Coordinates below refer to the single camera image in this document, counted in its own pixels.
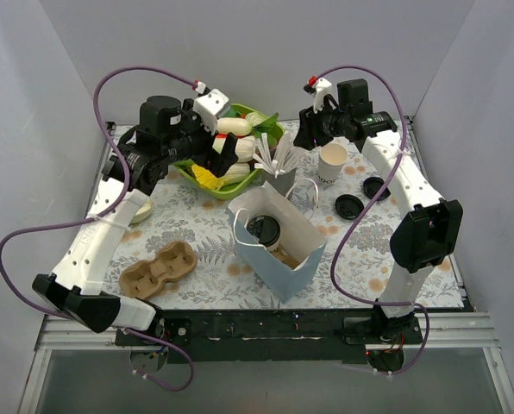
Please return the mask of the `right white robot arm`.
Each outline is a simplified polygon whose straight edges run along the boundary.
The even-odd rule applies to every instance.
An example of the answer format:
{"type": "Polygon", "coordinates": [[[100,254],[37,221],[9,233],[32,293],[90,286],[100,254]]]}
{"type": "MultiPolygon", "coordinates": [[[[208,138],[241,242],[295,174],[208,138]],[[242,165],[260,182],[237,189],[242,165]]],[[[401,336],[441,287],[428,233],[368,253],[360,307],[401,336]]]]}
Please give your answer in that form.
{"type": "Polygon", "coordinates": [[[376,168],[397,202],[401,222],[390,239],[394,264],[368,324],[378,341],[394,341],[411,326],[425,280],[454,252],[462,206],[435,190],[404,153],[406,135],[387,112],[373,110],[365,79],[332,85],[313,77],[304,90],[313,104],[299,113],[296,146],[311,150],[336,137],[348,139],[376,168]]]}

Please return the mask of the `brown pulp cup carrier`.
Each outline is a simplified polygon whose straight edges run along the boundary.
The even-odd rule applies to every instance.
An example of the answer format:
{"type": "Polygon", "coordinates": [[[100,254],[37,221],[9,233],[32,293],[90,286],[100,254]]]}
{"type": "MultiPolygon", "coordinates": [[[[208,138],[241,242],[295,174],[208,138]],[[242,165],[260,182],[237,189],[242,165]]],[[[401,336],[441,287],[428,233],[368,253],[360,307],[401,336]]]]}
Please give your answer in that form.
{"type": "Polygon", "coordinates": [[[160,249],[153,259],[139,260],[127,267],[119,278],[122,294],[129,298],[148,300],[176,283],[197,266],[198,257],[185,241],[172,241],[160,249]]]}
{"type": "Polygon", "coordinates": [[[292,255],[288,254],[285,250],[277,248],[271,254],[281,263],[285,264],[291,269],[296,269],[300,265],[300,261],[295,259],[292,255]]]}

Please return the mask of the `white paper bag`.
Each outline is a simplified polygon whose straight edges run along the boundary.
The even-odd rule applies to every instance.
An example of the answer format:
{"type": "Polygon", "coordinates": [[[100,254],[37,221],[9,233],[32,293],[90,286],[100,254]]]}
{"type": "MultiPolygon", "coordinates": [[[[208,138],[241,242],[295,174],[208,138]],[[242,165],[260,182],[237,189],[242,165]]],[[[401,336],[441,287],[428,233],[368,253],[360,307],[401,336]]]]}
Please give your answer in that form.
{"type": "Polygon", "coordinates": [[[293,298],[313,280],[327,238],[287,196],[266,182],[233,199],[227,211],[237,254],[281,302],[293,298]],[[296,269],[278,261],[248,232],[249,220],[261,215],[273,216],[279,222],[279,247],[300,261],[296,269]]]}

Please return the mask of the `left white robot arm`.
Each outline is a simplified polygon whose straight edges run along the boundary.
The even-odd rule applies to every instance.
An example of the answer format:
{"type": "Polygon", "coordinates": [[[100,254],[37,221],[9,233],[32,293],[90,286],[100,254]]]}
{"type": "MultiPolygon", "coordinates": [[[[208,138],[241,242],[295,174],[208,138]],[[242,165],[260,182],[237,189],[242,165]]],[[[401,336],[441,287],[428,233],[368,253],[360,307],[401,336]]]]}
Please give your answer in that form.
{"type": "Polygon", "coordinates": [[[149,97],[140,107],[138,124],[114,144],[72,245],[49,274],[36,275],[33,290],[96,333],[131,328],[143,343],[158,343],[165,325],[156,318],[157,308],[140,298],[104,292],[103,276],[135,214],[171,164],[193,160],[222,176],[237,162],[234,135],[228,135],[221,151],[213,148],[218,121],[230,108],[219,90],[184,101],[149,97]]]}

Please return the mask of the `white paper coffee cup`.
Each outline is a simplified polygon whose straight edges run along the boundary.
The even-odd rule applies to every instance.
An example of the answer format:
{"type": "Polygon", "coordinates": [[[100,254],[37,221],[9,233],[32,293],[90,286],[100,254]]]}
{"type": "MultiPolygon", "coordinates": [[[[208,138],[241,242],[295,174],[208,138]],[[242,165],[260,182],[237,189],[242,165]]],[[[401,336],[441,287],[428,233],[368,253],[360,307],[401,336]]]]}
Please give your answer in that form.
{"type": "Polygon", "coordinates": [[[279,249],[279,241],[276,241],[275,243],[270,244],[270,245],[266,245],[265,249],[267,252],[272,254],[273,252],[275,252],[279,249]]]}

